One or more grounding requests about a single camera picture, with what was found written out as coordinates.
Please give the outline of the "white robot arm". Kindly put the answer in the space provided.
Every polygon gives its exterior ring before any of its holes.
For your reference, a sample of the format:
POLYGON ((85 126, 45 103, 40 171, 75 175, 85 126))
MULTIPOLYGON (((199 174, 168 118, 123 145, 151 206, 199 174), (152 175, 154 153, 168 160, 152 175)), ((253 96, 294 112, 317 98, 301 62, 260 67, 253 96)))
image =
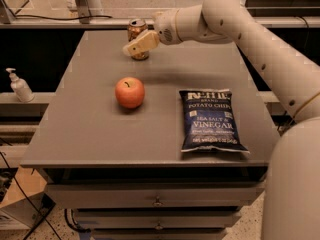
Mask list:
POLYGON ((154 29, 123 47, 130 56, 163 43, 236 43, 296 124, 269 163, 261 240, 320 240, 320 68, 257 23, 241 0, 204 0, 160 12, 154 29))

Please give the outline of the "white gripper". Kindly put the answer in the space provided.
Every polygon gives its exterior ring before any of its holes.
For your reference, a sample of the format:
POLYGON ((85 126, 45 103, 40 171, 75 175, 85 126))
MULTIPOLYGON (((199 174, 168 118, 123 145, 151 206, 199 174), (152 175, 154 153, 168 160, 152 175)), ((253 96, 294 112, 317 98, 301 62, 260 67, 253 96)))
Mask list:
POLYGON ((148 52, 155 49, 160 41, 165 45, 179 44, 181 40, 177 32, 177 13, 177 10, 156 12, 153 15, 153 27, 155 31, 144 30, 141 32, 135 39, 122 48, 123 53, 126 56, 135 56, 148 52))

